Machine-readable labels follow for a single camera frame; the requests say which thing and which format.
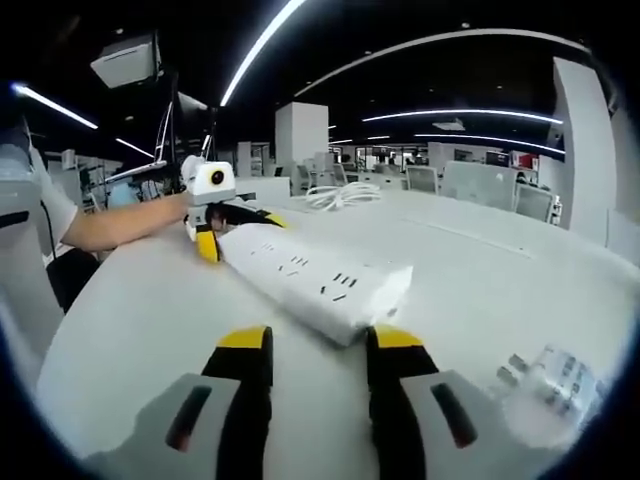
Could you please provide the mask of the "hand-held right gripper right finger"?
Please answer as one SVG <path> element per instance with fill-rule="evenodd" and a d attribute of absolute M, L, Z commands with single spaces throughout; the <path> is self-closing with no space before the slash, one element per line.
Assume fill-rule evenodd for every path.
<path fill-rule="evenodd" d="M 378 324 L 366 331 L 372 440 L 382 479 L 536 479 L 540 452 L 517 441 L 498 405 L 422 341 Z"/>

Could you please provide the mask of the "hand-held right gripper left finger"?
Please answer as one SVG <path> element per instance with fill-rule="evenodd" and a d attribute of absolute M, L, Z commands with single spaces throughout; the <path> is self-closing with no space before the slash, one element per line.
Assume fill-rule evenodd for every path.
<path fill-rule="evenodd" d="M 99 479 L 261 479 L 272 386 L 271 328 L 235 330 L 200 373 L 140 410 L 121 445 L 84 464 Z"/>

